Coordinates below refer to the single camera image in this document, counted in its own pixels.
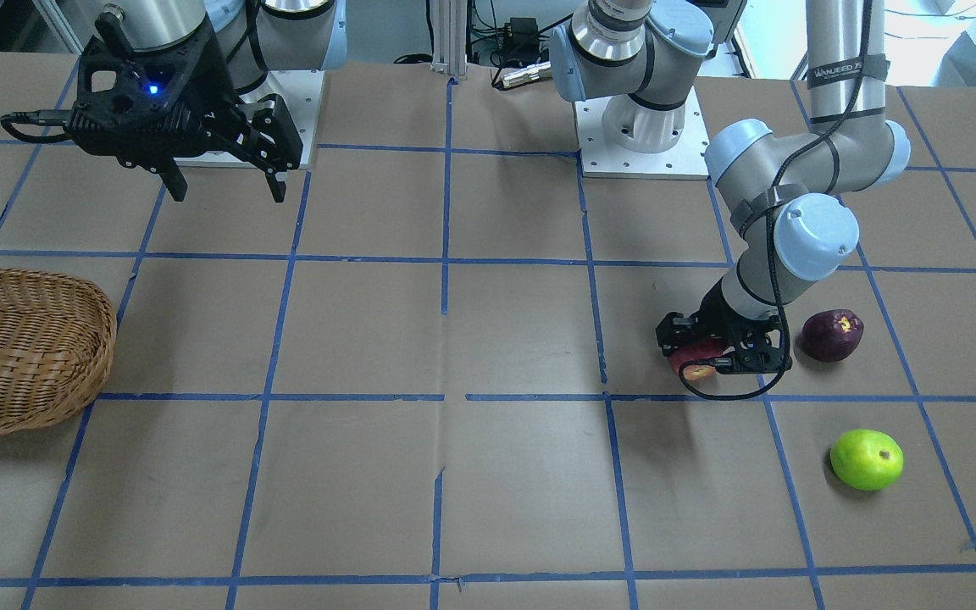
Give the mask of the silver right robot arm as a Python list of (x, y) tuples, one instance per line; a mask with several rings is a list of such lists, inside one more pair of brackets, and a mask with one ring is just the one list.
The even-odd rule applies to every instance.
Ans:
[(347, 61), (342, 1), (104, 1), (78, 66), (64, 134), (81, 150), (145, 169), (181, 201), (179, 161), (228, 153), (263, 173), (276, 203), (303, 143), (276, 73)]

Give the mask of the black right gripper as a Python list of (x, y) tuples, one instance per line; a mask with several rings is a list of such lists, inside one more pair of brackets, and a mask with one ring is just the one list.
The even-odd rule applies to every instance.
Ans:
[(280, 94), (239, 103), (204, 10), (98, 10), (64, 131), (86, 153), (158, 169), (183, 202), (176, 158), (227, 152), (263, 171), (275, 203), (303, 144)]

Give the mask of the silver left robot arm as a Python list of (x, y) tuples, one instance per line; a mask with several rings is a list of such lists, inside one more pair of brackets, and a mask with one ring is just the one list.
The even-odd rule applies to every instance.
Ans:
[[(656, 328), (674, 372), (789, 369), (784, 309), (855, 250), (859, 225), (837, 196), (886, 184), (909, 163), (905, 129), (886, 117), (885, 5), (809, 1), (809, 127), (776, 136), (759, 119), (722, 129), (704, 162), (746, 250), (690, 315)], [(715, 27), (689, 1), (585, 1), (549, 37), (552, 77), (569, 102), (607, 99), (617, 146), (662, 153), (680, 138), (685, 102)]]

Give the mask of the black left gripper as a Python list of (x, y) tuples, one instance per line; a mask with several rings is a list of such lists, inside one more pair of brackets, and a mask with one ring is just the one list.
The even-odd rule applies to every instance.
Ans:
[[(663, 356), (705, 360), (717, 374), (774, 374), (790, 369), (786, 348), (775, 347), (771, 333), (781, 328), (778, 316), (759, 320), (729, 307), (717, 283), (692, 315), (670, 312), (656, 327)], [(722, 356), (722, 342), (727, 350)]]

